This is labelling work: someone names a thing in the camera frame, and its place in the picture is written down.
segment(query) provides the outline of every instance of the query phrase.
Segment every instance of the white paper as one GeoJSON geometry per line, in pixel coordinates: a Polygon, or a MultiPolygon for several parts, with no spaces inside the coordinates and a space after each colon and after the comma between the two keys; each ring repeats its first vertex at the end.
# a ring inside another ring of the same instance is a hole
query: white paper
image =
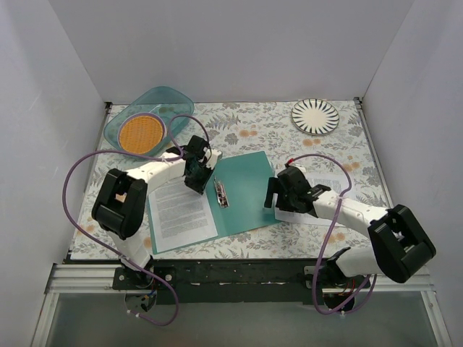
{"type": "MultiPolygon", "coordinates": [[[[317,184],[323,184],[327,187],[330,187],[336,193],[340,194],[342,190],[347,188],[347,179],[345,176],[337,176],[332,174],[325,173],[306,173],[305,178],[309,181],[310,185],[316,186],[317,184]]],[[[352,189],[345,194],[346,197],[349,197],[355,200],[355,189],[352,189]]],[[[308,213],[295,213],[281,211],[275,207],[275,219],[282,220],[283,222],[298,223],[298,224],[312,224],[316,226],[329,226],[331,220],[315,218],[308,213]]]]}
{"type": "Polygon", "coordinates": [[[218,236],[206,194],[198,194],[173,179],[149,196],[158,252],[187,246],[218,236]]]}

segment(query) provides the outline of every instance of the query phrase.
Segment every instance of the gray floor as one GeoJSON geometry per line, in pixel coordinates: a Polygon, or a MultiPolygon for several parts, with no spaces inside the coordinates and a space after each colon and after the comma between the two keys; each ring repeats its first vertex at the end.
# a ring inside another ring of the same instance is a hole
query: gray floor
{"type": "MultiPolygon", "coordinates": [[[[152,316],[167,318],[173,307],[152,316]]],[[[47,346],[436,346],[420,293],[374,293],[324,317],[298,303],[182,304],[168,327],[126,313],[122,294],[61,294],[47,346]]]]}

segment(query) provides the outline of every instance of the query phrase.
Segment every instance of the plate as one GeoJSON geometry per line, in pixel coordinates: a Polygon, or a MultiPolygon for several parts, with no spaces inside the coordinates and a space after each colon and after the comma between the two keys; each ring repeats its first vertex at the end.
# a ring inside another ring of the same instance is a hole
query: plate
{"type": "Polygon", "coordinates": [[[302,100],[291,111],[296,127],[307,134],[325,135],[339,124],[339,113],[330,103],[320,99],[302,100]]]}

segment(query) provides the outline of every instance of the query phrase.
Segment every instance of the purple rim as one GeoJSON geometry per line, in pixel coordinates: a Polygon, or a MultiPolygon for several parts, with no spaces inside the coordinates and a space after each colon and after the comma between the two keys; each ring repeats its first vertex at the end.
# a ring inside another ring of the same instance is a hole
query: purple rim
{"type": "Polygon", "coordinates": [[[129,118],[127,118],[125,121],[122,122],[121,126],[119,127],[119,131],[117,132],[117,144],[119,145],[119,147],[121,149],[124,149],[121,145],[121,141],[119,140],[120,137],[121,137],[121,130],[122,128],[124,127],[124,125],[134,119],[134,118],[137,118],[137,117],[140,117],[140,116],[149,116],[149,117],[153,117],[154,119],[157,119],[160,123],[161,123],[161,126],[162,126],[162,138],[161,138],[161,141],[164,140],[164,137],[166,137],[166,125],[164,124],[164,121],[162,120],[162,118],[154,113],[149,113],[149,112],[141,112],[141,113],[136,113],[136,114],[133,114],[131,115],[129,118]]]}

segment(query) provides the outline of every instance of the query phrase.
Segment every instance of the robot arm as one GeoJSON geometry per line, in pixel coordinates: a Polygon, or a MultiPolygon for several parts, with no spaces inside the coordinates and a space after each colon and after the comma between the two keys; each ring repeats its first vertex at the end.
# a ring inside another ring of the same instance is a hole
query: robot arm
{"type": "MultiPolygon", "coordinates": [[[[143,221],[146,197],[157,187],[171,179],[185,176],[185,185],[202,194],[213,170],[221,159],[221,152],[211,149],[204,139],[193,136],[188,145],[182,147],[181,159],[167,161],[179,156],[173,147],[161,158],[128,171],[111,169],[101,186],[92,209],[92,218],[112,238],[116,248],[140,267],[146,267],[151,259],[138,232],[143,221]]],[[[133,268],[125,260],[124,265],[133,268]]]]}
{"type": "MultiPolygon", "coordinates": [[[[339,201],[329,187],[311,187],[296,166],[287,166],[277,178],[269,179],[265,207],[271,207],[274,194],[281,210],[329,220],[333,220],[339,201]]],[[[332,284],[377,273],[403,283],[436,255],[436,248],[408,207],[386,209],[342,199],[338,223],[368,237],[371,246],[342,249],[328,259],[322,277],[332,284]]]]}

